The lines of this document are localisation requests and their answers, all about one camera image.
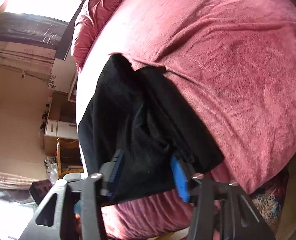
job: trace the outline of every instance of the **drawer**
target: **drawer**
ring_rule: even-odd
[[[57,137],[78,140],[77,125],[75,123],[59,121]]]
[[[48,120],[45,136],[57,136],[58,121]]]

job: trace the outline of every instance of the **patterned fabric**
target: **patterned fabric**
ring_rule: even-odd
[[[260,214],[276,233],[287,191],[289,172],[286,168],[250,195]]]

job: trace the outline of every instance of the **black fabric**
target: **black fabric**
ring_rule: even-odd
[[[28,190],[23,189],[0,189],[0,200],[9,203],[17,202],[19,204],[33,203],[33,199]]]
[[[174,188],[173,154],[206,173],[222,153],[189,104],[160,68],[133,71],[112,55],[79,124],[79,140],[89,174],[98,172],[117,149],[125,167],[115,194],[134,199]]]

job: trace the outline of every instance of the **bed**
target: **bed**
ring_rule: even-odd
[[[77,124],[113,53],[134,70],[166,68],[225,157],[213,179],[236,180],[258,205],[272,178],[284,182],[278,190],[285,192],[283,168],[296,152],[296,8],[290,0],[86,0],[72,45]],[[284,198],[278,190],[272,190],[277,210]],[[182,229],[191,213],[174,190],[103,208],[107,233],[119,239]]]

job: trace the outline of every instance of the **black metal bracket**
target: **black metal bracket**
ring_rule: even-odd
[[[194,211],[187,240],[212,240],[214,228],[218,229],[220,240],[275,240],[270,227],[240,186],[206,178],[192,180],[195,187],[190,196]],[[220,201],[217,214],[215,200]]]
[[[275,240],[249,196],[240,186],[215,182],[194,174],[188,181],[189,201],[194,204],[187,240],[212,240],[214,229],[220,240]],[[77,240],[74,205],[81,200],[83,240],[108,240],[101,212],[112,205],[100,194],[101,173],[85,180],[58,180],[41,201],[19,240]],[[220,201],[217,212],[214,201]]]

